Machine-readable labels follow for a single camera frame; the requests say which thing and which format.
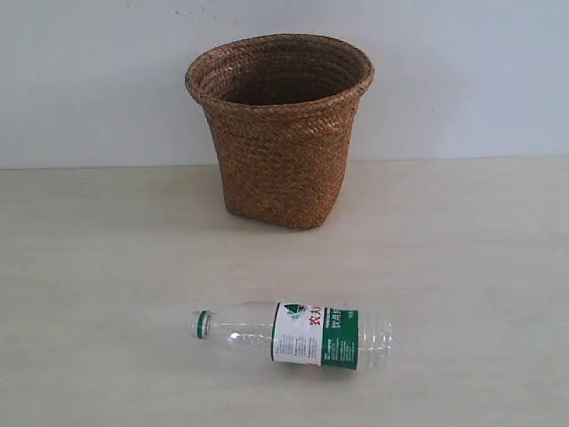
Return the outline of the brown woven wicker basket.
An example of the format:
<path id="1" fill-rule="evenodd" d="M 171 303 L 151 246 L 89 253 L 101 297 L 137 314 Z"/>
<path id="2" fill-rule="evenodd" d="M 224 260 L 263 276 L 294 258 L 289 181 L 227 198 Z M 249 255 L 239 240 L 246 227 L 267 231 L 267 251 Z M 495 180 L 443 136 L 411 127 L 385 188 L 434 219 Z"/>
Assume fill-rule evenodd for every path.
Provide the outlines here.
<path id="1" fill-rule="evenodd" d="M 373 75 L 359 48 L 311 34 L 256 36 L 196 57 L 185 86 L 209 125 L 228 212 L 320 227 L 341 192 Z"/>

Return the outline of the clear plastic bottle green label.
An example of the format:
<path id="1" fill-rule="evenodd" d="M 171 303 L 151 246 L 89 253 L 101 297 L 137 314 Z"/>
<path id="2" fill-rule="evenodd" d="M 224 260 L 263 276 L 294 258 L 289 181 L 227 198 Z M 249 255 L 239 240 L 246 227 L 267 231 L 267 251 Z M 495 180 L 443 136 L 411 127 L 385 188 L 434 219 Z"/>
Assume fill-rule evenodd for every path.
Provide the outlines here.
<path id="1" fill-rule="evenodd" d="M 240 302 L 192 313 L 193 337 L 246 359 L 350 371 L 376 368 L 392 326 L 377 313 L 296 302 Z"/>

